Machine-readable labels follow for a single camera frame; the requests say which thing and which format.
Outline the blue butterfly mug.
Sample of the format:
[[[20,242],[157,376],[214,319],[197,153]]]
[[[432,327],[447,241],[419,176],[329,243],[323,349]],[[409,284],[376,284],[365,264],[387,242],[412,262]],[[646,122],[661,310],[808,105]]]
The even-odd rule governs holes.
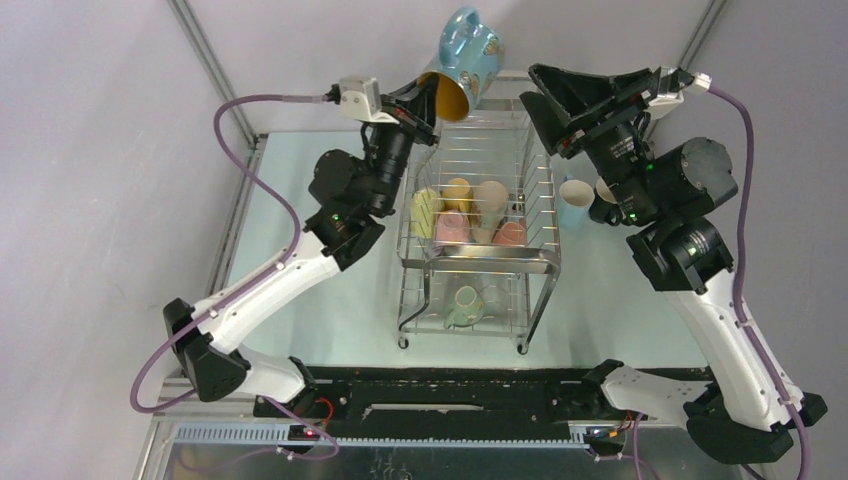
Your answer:
[[[482,23],[474,7],[458,9],[447,21],[430,63],[418,77],[437,79],[436,115],[450,122],[465,120],[478,106],[505,63],[500,36]]]

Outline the light blue faceted mug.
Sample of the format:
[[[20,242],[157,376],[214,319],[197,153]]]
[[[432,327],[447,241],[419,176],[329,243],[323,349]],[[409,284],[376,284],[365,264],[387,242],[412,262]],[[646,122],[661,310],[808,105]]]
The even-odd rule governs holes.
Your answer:
[[[594,202],[594,189],[588,183],[565,180],[558,188],[557,214],[559,226],[575,229],[581,226]]]

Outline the black mug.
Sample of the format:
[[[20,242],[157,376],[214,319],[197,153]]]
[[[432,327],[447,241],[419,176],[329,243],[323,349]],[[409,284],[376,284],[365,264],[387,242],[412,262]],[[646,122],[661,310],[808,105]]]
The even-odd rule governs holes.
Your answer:
[[[595,198],[589,208],[589,219],[595,223],[618,226],[622,222],[622,212],[612,191],[602,178],[598,178],[594,187]]]

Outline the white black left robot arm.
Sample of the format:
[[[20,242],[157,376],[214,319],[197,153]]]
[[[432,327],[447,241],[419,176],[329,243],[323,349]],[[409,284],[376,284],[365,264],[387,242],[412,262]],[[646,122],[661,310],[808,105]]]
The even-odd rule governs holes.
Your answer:
[[[414,145],[435,145],[439,81],[412,81],[383,94],[377,81],[351,75],[318,96],[361,123],[361,156],[323,153],[308,190],[318,211],[295,221],[291,244],[235,284],[190,304],[174,299],[163,311],[169,344],[204,402],[233,393],[270,398],[292,416],[316,403],[303,363],[249,351],[245,338],[311,287],[364,257],[384,232]]]

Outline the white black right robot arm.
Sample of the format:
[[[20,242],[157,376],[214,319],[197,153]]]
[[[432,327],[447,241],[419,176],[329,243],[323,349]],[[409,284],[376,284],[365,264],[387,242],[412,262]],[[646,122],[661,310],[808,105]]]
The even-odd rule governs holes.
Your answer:
[[[711,78],[681,68],[613,76],[537,63],[534,89],[520,99],[550,154],[586,154],[610,189],[633,260],[656,292],[678,311],[712,380],[684,382],[607,360],[584,378],[585,411],[642,413],[685,430],[726,465],[778,461],[827,411],[824,399],[799,389],[779,365],[744,302],[742,252],[731,252],[708,215],[748,184],[732,174],[727,149],[696,137],[654,154],[643,125],[679,106],[686,94],[715,94]]]

